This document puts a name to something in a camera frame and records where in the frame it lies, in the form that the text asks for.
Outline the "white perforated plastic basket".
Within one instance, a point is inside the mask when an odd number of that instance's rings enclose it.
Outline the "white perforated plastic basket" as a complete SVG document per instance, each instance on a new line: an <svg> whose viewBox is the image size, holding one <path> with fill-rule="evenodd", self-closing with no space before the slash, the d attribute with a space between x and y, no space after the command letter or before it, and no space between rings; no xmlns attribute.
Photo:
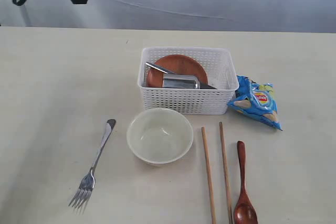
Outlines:
<svg viewBox="0 0 336 224"><path fill-rule="evenodd" d="M214 89L150 88L146 79L150 68L146 62L173 54L185 55L199 63ZM169 108L182 114L221 115L234 97L239 84L229 50L202 47L148 47L142 50L138 74L144 108Z"/></svg>

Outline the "brown wooden handled spoon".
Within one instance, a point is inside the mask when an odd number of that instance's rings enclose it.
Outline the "brown wooden handled spoon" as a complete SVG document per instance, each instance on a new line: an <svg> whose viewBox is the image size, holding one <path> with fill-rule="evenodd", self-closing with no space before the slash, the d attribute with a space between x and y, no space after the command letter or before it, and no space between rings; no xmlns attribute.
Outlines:
<svg viewBox="0 0 336 224"><path fill-rule="evenodd" d="M234 223L258 223L256 211L252 206L246 191L246 152L243 141L237 142L237 154L240 168L240 194L234 209Z"/></svg>

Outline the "stainless steel cup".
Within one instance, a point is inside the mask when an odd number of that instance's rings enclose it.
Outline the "stainless steel cup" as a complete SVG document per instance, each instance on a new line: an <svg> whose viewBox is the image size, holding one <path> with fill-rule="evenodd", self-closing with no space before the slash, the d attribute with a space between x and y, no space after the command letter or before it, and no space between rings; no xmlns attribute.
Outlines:
<svg viewBox="0 0 336 224"><path fill-rule="evenodd" d="M195 76L164 73L162 87L172 89L200 89L200 82Z"/></svg>

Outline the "stainless steel fork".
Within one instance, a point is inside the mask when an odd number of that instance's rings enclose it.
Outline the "stainless steel fork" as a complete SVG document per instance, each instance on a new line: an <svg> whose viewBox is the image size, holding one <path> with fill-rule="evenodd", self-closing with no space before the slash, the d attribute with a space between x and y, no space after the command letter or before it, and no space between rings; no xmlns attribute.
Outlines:
<svg viewBox="0 0 336 224"><path fill-rule="evenodd" d="M105 126L105 131L104 131L104 134L103 134L103 137L102 137L100 147L97 151L96 157L95 157L91 167L89 168L88 173L81 180L76 193L74 194L70 203L68 204L69 207L78 210L78 209L81 209L83 207L83 205L86 205L88 203L88 201L89 201L89 199L92 195L92 192L95 188L95 185L96 185L96 179L94 177L94 174L95 174L100 156L103 152L103 149L104 149L110 135L112 134L112 131L113 131L116 123L117 123L116 119L108 119L107 120L106 126Z"/></svg>

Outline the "blue potato chips bag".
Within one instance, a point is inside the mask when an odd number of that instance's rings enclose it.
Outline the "blue potato chips bag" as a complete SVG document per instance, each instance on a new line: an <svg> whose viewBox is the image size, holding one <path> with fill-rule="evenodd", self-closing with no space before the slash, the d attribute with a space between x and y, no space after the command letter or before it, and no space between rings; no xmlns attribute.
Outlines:
<svg viewBox="0 0 336 224"><path fill-rule="evenodd" d="M228 106L251 119L281 130L274 86L271 83L258 84L246 76L237 76L237 80L239 88Z"/></svg>

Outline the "wooden chopstick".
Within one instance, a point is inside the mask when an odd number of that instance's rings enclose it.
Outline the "wooden chopstick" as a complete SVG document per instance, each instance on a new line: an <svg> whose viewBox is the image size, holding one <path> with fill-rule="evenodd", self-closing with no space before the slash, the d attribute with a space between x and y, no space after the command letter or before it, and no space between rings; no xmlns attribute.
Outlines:
<svg viewBox="0 0 336 224"><path fill-rule="evenodd" d="M209 154L208 154L208 146L207 146L207 137L206 137L205 127L202 126L201 130L202 130L202 139L203 139L204 155L205 155L205 162L206 162L206 172L207 172L209 202L210 202L210 209L211 209L211 219L212 219L212 224L217 224L216 214L215 214L213 183L212 183L212 176L211 176L211 166L210 166L210 163L209 163Z"/></svg>
<svg viewBox="0 0 336 224"><path fill-rule="evenodd" d="M222 147L222 159L223 159L224 180L225 180L225 190L226 190L228 223L233 224L234 222L233 222L233 215L232 215L232 198L230 195L229 172L228 172L228 166L227 166L224 128L223 128L222 122L219 122L219 131L220 131L220 139L221 139L221 147Z"/></svg>

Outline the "terracotta brown plate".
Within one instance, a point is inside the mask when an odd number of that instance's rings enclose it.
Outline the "terracotta brown plate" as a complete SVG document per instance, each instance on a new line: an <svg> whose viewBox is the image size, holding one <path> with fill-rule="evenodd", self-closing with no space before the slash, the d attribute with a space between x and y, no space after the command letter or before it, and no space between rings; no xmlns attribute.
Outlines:
<svg viewBox="0 0 336 224"><path fill-rule="evenodd" d="M208 84L208 78L203 67L194 59L185 55L168 55L158 59L155 65L163 67L177 74L194 75L202 83ZM146 85L151 88L161 88L163 73L149 68Z"/></svg>

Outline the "grey backdrop curtain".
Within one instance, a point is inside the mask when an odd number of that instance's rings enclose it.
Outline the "grey backdrop curtain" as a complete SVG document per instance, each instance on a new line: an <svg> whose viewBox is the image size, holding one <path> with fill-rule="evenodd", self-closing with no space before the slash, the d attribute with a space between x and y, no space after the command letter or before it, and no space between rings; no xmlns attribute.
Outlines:
<svg viewBox="0 0 336 224"><path fill-rule="evenodd" d="M1 0L1 25L335 32L335 0Z"/></svg>

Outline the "speckled beige ceramic bowl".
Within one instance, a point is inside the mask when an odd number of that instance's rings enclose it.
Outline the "speckled beige ceramic bowl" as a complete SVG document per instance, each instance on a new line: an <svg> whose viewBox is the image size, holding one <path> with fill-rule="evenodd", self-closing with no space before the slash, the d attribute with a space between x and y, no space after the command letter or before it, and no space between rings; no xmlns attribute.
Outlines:
<svg viewBox="0 0 336 224"><path fill-rule="evenodd" d="M127 144L135 157L158 167L185 156L193 139L189 120L167 108L153 108L139 113L127 130Z"/></svg>

